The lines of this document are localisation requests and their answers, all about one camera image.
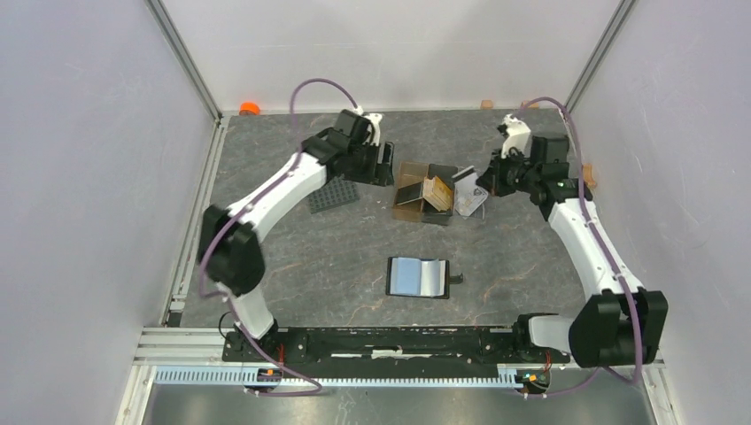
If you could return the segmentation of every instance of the open box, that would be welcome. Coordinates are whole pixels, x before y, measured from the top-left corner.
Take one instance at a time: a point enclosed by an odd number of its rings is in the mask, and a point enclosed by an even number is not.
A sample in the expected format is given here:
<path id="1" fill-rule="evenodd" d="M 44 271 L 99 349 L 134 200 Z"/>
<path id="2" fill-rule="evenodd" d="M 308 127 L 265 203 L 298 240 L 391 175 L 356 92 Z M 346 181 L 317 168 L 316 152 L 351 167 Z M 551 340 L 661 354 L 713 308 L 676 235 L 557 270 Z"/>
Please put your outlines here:
<path id="1" fill-rule="evenodd" d="M 448 226 L 449 220 L 453 215 L 453 179 L 452 176 L 459 172 L 455 166 L 441 166 L 438 164 L 425 164 L 422 162 L 402 161 L 399 164 L 399 175 L 397 176 L 397 190 L 406 186 L 422 182 L 426 177 L 431 179 L 438 176 L 446 186 L 451 190 L 451 208 L 446 211 L 438 211 L 433 205 L 424 199 L 417 199 L 407 204 L 397 205 L 396 193 L 392 205 L 392 215 L 396 220 L 412 221 L 415 223 L 431 223 L 441 226 Z"/>

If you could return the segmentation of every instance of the white wall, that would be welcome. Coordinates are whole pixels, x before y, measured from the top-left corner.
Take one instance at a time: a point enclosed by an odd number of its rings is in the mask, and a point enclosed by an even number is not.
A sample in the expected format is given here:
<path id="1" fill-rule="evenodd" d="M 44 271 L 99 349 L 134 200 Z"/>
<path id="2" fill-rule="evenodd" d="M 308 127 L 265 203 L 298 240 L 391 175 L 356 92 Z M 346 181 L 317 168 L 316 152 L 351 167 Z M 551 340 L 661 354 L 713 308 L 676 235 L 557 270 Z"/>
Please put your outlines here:
<path id="1" fill-rule="evenodd" d="M 287 110 L 331 78 L 368 108 L 565 99 L 617 0 L 165 0 L 219 107 Z M 310 88 L 300 110 L 342 107 Z"/>
<path id="2" fill-rule="evenodd" d="M 574 113 L 689 424 L 751 423 L 751 3 L 639 2 Z"/>
<path id="3" fill-rule="evenodd" d="M 212 122 L 142 1 L 0 9 L 0 422 L 112 423 Z"/>

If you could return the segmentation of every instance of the cardboard box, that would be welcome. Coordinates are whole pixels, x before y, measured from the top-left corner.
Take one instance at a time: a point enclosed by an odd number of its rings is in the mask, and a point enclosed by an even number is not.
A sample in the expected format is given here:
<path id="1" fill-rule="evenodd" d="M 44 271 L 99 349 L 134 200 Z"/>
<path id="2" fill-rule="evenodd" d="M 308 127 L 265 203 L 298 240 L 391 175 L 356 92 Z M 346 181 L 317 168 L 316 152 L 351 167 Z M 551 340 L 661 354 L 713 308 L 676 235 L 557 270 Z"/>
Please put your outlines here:
<path id="1" fill-rule="evenodd" d="M 415 223 L 432 223 L 441 226 L 448 226 L 449 220 L 453 215 L 453 180 L 452 176 L 459 172 L 455 166 L 441 166 L 438 164 L 425 164 L 421 162 L 402 161 L 399 164 L 399 175 L 397 176 L 397 190 L 405 188 L 416 183 L 421 183 L 425 178 L 432 179 L 437 176 L 452 191 L 451 208 L 446 211 L 438 211 L 424 199 L 416 199 L 402 205 L 397 205 L 397 197 L 394 194 L 393 206 L 391 207 L 392 216 L 396 220 L 412 221 Z"/>

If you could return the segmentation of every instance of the open notebook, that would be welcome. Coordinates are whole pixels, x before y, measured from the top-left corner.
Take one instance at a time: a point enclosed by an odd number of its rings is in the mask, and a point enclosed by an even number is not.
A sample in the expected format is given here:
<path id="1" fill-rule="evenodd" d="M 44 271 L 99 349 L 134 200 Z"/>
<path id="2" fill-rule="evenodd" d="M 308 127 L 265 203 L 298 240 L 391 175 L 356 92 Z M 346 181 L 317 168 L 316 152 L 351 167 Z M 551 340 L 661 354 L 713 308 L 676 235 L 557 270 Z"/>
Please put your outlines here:
<path id="1" fill-rule="evenodd" d="M 390 259 L 389 295 L 442 297 L 446 295 L 448 261 L 444 259 Z"/>

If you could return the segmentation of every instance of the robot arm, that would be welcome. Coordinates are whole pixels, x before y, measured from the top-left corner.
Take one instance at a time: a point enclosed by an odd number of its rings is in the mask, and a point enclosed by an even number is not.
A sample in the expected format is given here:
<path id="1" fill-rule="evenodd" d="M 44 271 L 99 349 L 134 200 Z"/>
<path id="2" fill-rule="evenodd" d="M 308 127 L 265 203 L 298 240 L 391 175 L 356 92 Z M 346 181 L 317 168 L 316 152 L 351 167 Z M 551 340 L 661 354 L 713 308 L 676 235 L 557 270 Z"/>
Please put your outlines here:
<path id="1" fill-rule="evenodd" d="M 228 301 L 253 337 L 261 338 L 274 326 L 274 316 L 258 285 L 266 271 L 260 244 L 276 222 L 336 176 L 377 186 L 394 183 L 393 144 L 380 143 L 381 118 L 375 113 L 341 111 L 333 127 L 306 139 L 302 151 L 250 195 L 226 210 L 211 205 L 204 212 L 200 259 L 230 218 L 243 214 L 217 245 L 206 272 L 228 294 Z M 296 160 L 297 168 L 289 171 Z M 264 195 L 257 203 L 248 206 L 260 194 Z"/>
<path id="2" fill-rule="evenodd" d="M 517 190 L 530 194 L 530 201 L 563 241 L 587 296 L 575 319 L 555 314 L 521 315 L 515 331 L 522 344 L 570 352 L 581 367 L 630 365 L 635 352 L 631 321 L 638 320 L 644 363 L 651 363 L 662 335 L 667 301 L 660 291 L 647 291 L 625 266 L 600 224 L 587 188 L 584 202 L 578 199 L 578 180 L 569 178 L 568 137 L 533 135 L 526 124 L 511 116 L 506 116 L 499 131 L 506 141 L 493 152 L 477 185 L 500 197 Z M 585 218 L 582 207 L 591 220 Z M 614 275 L 590 227 L 596 227 L 620 266 L 639 317 L 630 317 L 619 276 Z"/>

